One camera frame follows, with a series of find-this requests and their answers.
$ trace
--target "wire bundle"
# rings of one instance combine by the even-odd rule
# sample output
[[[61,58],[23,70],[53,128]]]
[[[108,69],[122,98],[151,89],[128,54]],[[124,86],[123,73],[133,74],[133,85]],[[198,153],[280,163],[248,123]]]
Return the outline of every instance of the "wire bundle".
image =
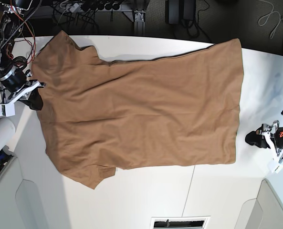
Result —
[[[12,11],[14,12],[14,14],[22,21],[22,23],[27,26],[27,28],[28,28],[28,30],[29,30],[31,36],[33,37],[33,40],[34,40],[33,44],[32,44],[29,40],[27,40],[25,37],[23,37],[24,40],[22,40],[22,41],[26,41],[26,42],[31,46],[31,52],[30,52],[30,55],[29,55],[29,57],[28,57],[28,59],[29,59],[30,56],[31,56],[31,59],[28,61],[28,63],[30,63],[30,62],[32,62],[32,61],[34,60],[34,58],[35,58],[35,52],[36,52],[36,43],[35,43],[34,29],[33,29],[32,25],[30,24],[29,21],[26,22],[26,21],[17,13],[17,8],[16,8],[16,6],[14,6],[14,7],[15,7],[15,9],[13,8],[12,0],[10,0],[10,8],[11,8],[11,10],[12,10]]]
[[[37,7],[35,7],[31,13],[28,15],[28,17],[24,20],[24,23],[20,24],[16,30],[9,36],[9,38],[1,45],[0,47],[0,53],[1,53],[1,50],[9,43],[9,41],[13,38],[13,36],[17,33],[17,31],[30,19],[30,17],[33,16],[33,14],[38,10],[38,8],[40,7],[42,3],[42,0],[40,0],[40,2],[38,3]]]
[[[73,6],[67,5],[65,6],[65,3],[68,2],[69,0],[65,0],[62,2],[57,2],[56,4],[54,4],[54,2],[52,1],[51,3],[51,7],[53,8],[53,12],[52,12],[52,18],[53,20],[57,23],[56,25],[59,26],[62,30],[65,30],[62,25],[66,24],[67,25],[67,29],[69,30],[69,27],[71,25],[71,22],[75,22],[76,24],[78,23],[78,21],[83,21],[84,24],[81,27],[81,31],[82,33],[84,32],[85,28],[87,27],[88,24],[91,24],[93,26],[93,30],[94,27],[97,30],[97,33],[100,34],[100,28],[99,25],[96,23],[95,21],[95,13],[98,10],[89,10],[87,12],[83,12],[83,13],[71,13],[69,11],[69,9]],[[57,19],[56,18],[56,13],[60,14],[60,17]],[[66,21],[65,22],[60,22],[62,17],[66,17]]]

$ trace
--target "floor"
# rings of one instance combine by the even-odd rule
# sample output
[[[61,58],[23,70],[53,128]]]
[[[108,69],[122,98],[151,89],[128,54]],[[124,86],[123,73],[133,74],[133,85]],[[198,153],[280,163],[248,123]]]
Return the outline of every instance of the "floor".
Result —
[[[283,1],[268,0],[274,5],[274,10],[280,12],[283,18]],[[271,12],[269,3],[260,0],[207,0],[210,8],[199,12],[199,25],[208,34],[213,43],[221,43],[233,38],[239,38],[243,48],[259,50],[268,53],[283,55],[283,21],[280,23],[272,39],[269,34],[279,21],[277,13],[273,13],[267,23],[260,27],[258,19]],[[197,0],[197,11],[207,8],[204,0]],[[51,26],[41,27],[41,21],[33,20],[34,30],[38,36],[55,35],[61,29],[56,22],[49,21]],[[111,21],[110,12],[98,12],[95,21],[99,25],[101,35],[126,35],[132,36],[132,23],[120,12],[113,13]],[[62,25],[69,35],[98,34],[97,30],[88,25],[81,30],[83,22],[70,26]],[[190,40],[186,29],[181,25],[169,25],[165,23],[165,0],[151,0],[146,13],[147,37],[171,38]],[[193,39],[194,41],[209,42],[203,33]]]

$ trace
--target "white panel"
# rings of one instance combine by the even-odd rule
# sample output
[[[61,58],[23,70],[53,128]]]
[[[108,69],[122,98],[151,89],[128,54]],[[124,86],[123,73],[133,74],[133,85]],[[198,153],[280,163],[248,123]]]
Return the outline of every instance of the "white panel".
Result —
[[[26,228],[48,229],[36,184],[23,180],[16,192],[16,204]]]
[[[18,108],[21,117],[15,116],[19,123],[16,122],[16,137],[8,142],[9,150],[18,156],[23,178],[37,185],[49,228],[71,229],[63,177],[45,153],[46,144],[37,114],[22,103],[17,103],[16,110]]]
[[[255,206],[252,209],[251,216],[248,220],[248,223],[246,225],[245,229],[259,229],[259,226],[263,220],[263,210],[258,202],[256,200]]]
[[[64,183],[74,228],[148,229],[152,217],[181,217],[192,167],[121,170],[94,191]]]
[[[257,200],[263,211],[259,229],[283,229],[283,206],[280,205],[266,180],[261,184]]]
[[[25,229],[15,201],[21,182],[21,169],[15,159],[0,179],[0,229]]]
[[[247,222],[251,216],[251,212],[255,206],[257,199],[247,200],[241,208],[235,229],[246,229]]]
[[[184,217],[211,216],[207,229],[234,229],[243,204],[254,199],[261,178],[203,176],[196,166]]]

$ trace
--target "white cable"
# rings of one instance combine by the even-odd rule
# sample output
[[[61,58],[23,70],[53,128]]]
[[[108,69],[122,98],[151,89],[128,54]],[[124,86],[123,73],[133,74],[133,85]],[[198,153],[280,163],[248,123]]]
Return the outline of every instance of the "white cable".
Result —
[[[69,0],[62,1],[62,2],[60,3],[60,8],[62,8],[62,9],[65,10],[66,7],[64,7],[63,4],[64,4],[65,2],[68,2],[68,1],[69,1]]]
[[[273,13],[277,13],[279,15],[278,23],[274,27],[274,29],[271,31],[270,36],[269,36],[269,38],[272,39],[274,37],[274,35],[275,35],[275,32],[276,32],[278,26],[280,25],[280,22],[283,21],[283,19],[281,18],[281,14],[278,11],[274,10],[274,5],[272,3],[270,3],[269,1],[265,1],[265,0],[259,0],[259,1],[266,2],[266,3],[268,3],[268,4],[270,4],[272,6],[272,10],[271,10],[270,13],[265,14],[262,17],[259,18],[259,20],[258,20],[258,25],[259,26],[264,26]]]
[[[274,29],[271,31],[270,36],[269,36],[270,39],[273,39],[273,37],[274,37],[274,35],[275,35],[275,32],[276,32],[276,30],[277,30],[277,28],[278,28],[280,22],[281,22],[283,19],[281,19],[280,13],[279,13],[278,11],[275,11],[275,10],[274,10],[274,5],[273,5],[273,4],[271,4],[269,1],[265,1],[265,0],[259,0],[259,1],[269,3],[269,4],[272,6],[272,11],[271,11],[270,13],[265,14],[264,16],[262,16],[262,17],[259,18],[259,20],[258,20],[258,25],[259,25],[259,26],[264,26],[264,25],[266,25],[268,19],[270,18],[270,16],[271,16],[273,13],[277,13],[277,14],[279,15],[278,23],[277,23],[277,25],[274,27]]]
[[[59,20],[57,21],[56,26],[59,25],[59,22],[60,22],[60,20],[61,20],[61,18],[62,18],[62,16],[63,16],[63,14],[64,14],[66,11],[68,11],[71,7],[72,7],[72,6],[68,6],[68,5],[66,6],[65,10],[63,11],[63,13],[61,14]]]

